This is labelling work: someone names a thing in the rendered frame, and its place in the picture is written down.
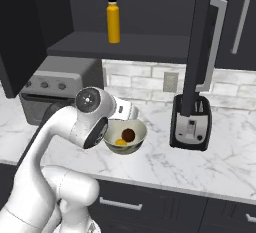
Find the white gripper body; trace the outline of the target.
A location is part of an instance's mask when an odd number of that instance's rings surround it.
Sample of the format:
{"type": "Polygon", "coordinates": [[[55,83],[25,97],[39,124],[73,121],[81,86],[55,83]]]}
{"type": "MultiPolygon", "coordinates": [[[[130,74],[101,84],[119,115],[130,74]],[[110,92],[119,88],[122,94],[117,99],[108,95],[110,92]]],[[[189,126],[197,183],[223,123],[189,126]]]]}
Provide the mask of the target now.
{"type": "Polygon", "coordinates": [[[139,109],[130,101],[124,103],[124,114],[126,120],[133,120],[138,118],[139,109]]]}

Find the grey toaster oven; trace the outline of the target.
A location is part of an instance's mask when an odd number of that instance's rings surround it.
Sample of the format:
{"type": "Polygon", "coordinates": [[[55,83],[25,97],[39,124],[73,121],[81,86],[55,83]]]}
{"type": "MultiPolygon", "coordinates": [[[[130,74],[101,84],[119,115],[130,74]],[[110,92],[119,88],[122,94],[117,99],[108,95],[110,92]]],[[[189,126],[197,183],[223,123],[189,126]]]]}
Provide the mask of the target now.
{"type": "Polygon", "coordinates": [[[47,107],[56,102],[74,101],[83,88],[95,86],[104,88],[103,67],[100,59],[48,56],[28,80],[32,86],[22,88],[19,98],[27,122],[39,125],[47,107]],[[49,84],[44,89],[43,81],[49,84]],[[58,84],[66,84],[60,90],[58,84]]]}

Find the dark red mango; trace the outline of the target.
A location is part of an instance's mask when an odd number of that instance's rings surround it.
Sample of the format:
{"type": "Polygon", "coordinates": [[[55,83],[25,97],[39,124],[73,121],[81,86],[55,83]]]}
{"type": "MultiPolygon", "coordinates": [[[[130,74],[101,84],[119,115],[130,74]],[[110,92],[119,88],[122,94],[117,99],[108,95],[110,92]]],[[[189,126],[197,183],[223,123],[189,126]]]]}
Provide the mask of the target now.
{"type": "Polygon", "coordinates": [[[122,132],[122,139],[126,142],[132,142],[135,139],[135,132],[130,128],[125,129],[122,132]]]}

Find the black and silver toaster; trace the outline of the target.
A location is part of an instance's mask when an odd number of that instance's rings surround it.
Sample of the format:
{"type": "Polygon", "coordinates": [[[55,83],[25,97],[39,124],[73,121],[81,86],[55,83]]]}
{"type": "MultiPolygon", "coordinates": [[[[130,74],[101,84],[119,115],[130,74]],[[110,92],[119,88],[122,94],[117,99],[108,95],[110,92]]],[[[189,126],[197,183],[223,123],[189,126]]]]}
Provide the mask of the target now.
{"type": "Polygon", "coordinates": [[[212,112],[208,99],[199,96],[189,117],[182,116],[182,95],[176,95],[170,129],[170,146],[187,150],[206,151],[211,135],[212,112]]]}

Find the dark drawer front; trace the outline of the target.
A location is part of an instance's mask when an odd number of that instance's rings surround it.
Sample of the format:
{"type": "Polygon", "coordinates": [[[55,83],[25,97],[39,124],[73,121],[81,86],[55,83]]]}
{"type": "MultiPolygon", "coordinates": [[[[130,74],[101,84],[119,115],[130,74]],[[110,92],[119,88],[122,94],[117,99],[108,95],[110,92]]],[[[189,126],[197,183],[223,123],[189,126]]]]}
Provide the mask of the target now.
{"type": "Polygon", "coordinates": [[[89,207],[102,233],[198,233],[205,197],[99,180],[107,200],[143,204],[141,211],[100,204],[89,207]]]}
{"type": "Polygon", "coordinates": [[[256,217],[256,205],[210,198],[198,233],[256,233],[245,214],[256,217]]]}

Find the dark closed cabinet door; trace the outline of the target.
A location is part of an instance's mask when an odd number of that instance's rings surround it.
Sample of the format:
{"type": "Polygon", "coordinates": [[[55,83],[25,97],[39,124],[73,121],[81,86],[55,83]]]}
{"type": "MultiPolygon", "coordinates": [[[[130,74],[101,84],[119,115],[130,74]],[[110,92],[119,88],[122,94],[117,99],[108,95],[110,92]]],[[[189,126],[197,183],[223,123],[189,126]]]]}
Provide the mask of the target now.
{"type": "Polygon", "coordinates": [[[251,0],[237,54],[232,54],[244,0],[227,0],[216,68],[256,71],[256,0],[251,0]]]}

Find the orange bottle with black cap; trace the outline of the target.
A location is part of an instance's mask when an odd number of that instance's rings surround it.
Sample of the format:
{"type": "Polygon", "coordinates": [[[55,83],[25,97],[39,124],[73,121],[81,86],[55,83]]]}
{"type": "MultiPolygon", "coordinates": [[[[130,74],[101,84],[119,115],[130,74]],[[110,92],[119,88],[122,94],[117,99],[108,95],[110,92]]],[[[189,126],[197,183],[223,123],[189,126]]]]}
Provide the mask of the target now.
{"type": "Polygon", "coordinates": [[[120,10],[117,0],[108,0],[106,8],[108,42],[117,44],[120,42],[120,10]]]}

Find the dark open cabinet shelf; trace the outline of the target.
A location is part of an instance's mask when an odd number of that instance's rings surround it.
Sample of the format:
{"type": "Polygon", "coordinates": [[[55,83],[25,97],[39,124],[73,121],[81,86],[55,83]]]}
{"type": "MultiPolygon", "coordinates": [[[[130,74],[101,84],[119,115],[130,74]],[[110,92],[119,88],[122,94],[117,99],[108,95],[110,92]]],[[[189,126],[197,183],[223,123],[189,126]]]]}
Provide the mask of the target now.
{"type": "Polygon", "coordinates": [[[120,42],[108,42],[108,0],[37,0],[47,53],[184,63],[195,0],[117,0],[120,42]]]}

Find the grey wall outlet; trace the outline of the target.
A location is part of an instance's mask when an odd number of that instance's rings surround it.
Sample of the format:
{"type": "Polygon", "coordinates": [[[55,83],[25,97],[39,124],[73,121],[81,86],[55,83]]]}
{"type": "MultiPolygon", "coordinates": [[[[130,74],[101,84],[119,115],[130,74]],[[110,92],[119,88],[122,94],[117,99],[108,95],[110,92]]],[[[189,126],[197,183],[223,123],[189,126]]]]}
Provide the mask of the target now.
{"type": "Polygon", "coordinates": [[[165,72],[163,80],[163,91],[175,93],[177,91],[177,86],[178,74],[172,72],[165,72]]]}

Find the dark base cabinet front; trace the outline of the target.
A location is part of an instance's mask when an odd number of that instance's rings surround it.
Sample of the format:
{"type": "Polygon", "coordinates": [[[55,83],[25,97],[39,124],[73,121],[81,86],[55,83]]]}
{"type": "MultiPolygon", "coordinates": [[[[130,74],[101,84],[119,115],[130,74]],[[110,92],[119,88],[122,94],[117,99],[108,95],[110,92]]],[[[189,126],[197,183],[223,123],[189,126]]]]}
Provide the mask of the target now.
{"type": "Polygon", "coordinates": [[[17,167],[15,165],[0,163],[0,210],[8,201],[16,171],[17,167]]]}

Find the pale green bowl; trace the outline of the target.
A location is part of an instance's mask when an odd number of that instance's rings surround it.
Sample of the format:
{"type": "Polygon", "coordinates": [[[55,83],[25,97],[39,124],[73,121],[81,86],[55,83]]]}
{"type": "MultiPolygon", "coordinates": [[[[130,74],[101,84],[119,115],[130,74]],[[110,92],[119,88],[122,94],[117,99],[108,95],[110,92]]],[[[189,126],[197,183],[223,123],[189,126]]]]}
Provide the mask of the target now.
{"type": "Polygon", "coordinates": [[[116,154],[128,155],[136,152],[142,145],[147,135],[145,124],[138,120],[110,120],[104,142],[107,147],[116,154]],[[127,142],[127,145],[115,145],[117,139],[122,139],[122,132],[130,128],[135,132],[135,139],[127,142]]]}

